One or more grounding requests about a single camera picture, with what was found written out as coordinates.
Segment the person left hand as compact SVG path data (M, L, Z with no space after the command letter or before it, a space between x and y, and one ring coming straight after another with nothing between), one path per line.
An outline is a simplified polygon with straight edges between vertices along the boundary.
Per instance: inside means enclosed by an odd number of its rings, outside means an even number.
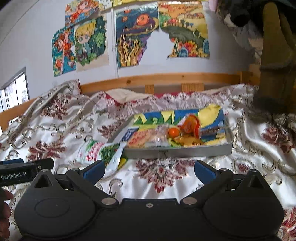
M6 203L8 200L12 200L13 194L7 190L1 188L1 240L7 240L10 236L10 221L9 218L11 216L11 208Z

